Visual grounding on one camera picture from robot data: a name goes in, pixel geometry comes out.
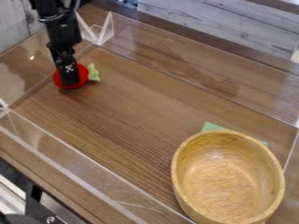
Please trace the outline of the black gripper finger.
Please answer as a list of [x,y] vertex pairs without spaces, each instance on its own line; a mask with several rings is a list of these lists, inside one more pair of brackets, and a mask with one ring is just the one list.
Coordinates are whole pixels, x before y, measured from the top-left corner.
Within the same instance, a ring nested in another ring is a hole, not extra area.
[[73,53],[73,49],[65,51],[50,49],[50,56],[55,66],[51,78],[57,87],[74,87],[79,83],[79,73]]

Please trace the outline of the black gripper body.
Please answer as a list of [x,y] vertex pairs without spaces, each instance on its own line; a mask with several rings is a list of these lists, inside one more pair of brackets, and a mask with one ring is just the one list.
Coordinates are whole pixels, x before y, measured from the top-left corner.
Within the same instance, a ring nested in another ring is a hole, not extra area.
[[38,22],[45,24],[47,47],[57,54],[70,54],[73,46],[81,42],[74,9],[66,7],[62,0],[29,0],[29,4],[37,11]]

